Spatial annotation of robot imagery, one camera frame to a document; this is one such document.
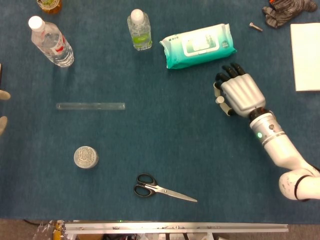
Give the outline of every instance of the bottle cap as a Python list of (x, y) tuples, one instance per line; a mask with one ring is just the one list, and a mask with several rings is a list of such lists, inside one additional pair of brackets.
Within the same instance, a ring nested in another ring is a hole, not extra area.
[(98, 163), (98, 154), (90, 146), (79, 147), (73, 155), (74, 163), (82, 169), (93, 168)]
[(131, 21), (135, 25), (141, 25), (145, 20), (144, 12), (140, 9), (135, 9), (131, 12)]
[(35, 32), (41, 32), (45, 29), (45, 22), (39, 16), (32, 16), (29, 19), (29, 27)]

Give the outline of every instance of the scissor handle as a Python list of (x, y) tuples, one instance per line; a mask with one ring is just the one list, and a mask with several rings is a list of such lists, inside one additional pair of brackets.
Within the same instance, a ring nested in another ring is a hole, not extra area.
[[(141, 191), (139, 191), (138, 189), (143, 189), (144, 191), (147, 192), (147, 194), (139, 193)], [(133, 190), (135, 194), (137, 194), (139, 197), (142, 197), (142, 198), (150, 197), (156, 193), (152, 189), (146, 188), (144, 185), (140, 185), (140, 184), (135, 185)]]
[(157, 185), (158, 185), (156, 179), (155, 179), (152, 175), (150, 175), (150, 174), (148, 174), (148, 173), (141, 173), (141, 174), (139, 174), (139, 175), (136, 177), (136, 181), (137, 181), (139, 184), (143, 185), (143, 186), (146, 185), (146, 184), (151, 185), (151, 186), (157, 186)]

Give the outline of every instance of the white paper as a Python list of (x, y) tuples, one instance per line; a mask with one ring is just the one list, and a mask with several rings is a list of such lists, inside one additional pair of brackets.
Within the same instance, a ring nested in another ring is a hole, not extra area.
[(296, 91), (320, 91), (320, 23), (291, 24)]

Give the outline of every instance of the scissor blade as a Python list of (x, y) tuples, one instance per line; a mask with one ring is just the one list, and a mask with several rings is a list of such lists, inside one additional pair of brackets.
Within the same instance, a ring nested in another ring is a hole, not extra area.
[(160, 189), (157, 190), (158, 193), (162, 193), (162, 194), (166, 194), (166, 195), (169, 195), (171, 197), (175, 197), (175, 198), (178, 198), (178, 199), (183, 199), (183, 200), (187, 200), (187, 201), (191, 201), (191, 202), (198, 202), (198, 200), (196, 199), (193, 199), (192, 197), (189, 197), (189, 196), (186, 196), (186, 195), (183, 195), (181, 193), (178, 193), (176, 191), (172, 191), (172, 190), (169, 190), (169, 189), (165, 189), (163, 187), (161, 187)]

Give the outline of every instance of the scissors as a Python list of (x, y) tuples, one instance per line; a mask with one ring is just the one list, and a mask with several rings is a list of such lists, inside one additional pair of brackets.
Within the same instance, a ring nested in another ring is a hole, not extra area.
[(135, 194), (137, 194), (139, 197), (146, 198), (146, 197), (151, 197), (152, 195), (154, 195), (156, 193), (161, 193), (161, 194), (166, 194), (171, 197), (178, 198), (178, 199), (183, 199), (183, 200), (196, 202), (196, 203), (198, 202), (196, 199), (193, 199), (189, 196), (186, 196), (186, 195), (183, 195), (183, 194), (178, 193), (176, 191), (165, 189), (165, 188), (159, 186), (156, 179), (148, 173), (139, 174), (138, 177), (136, 178), (136, 181), (138, 182), (138, 184), (134, 186), (133, 190), (134, 190)]

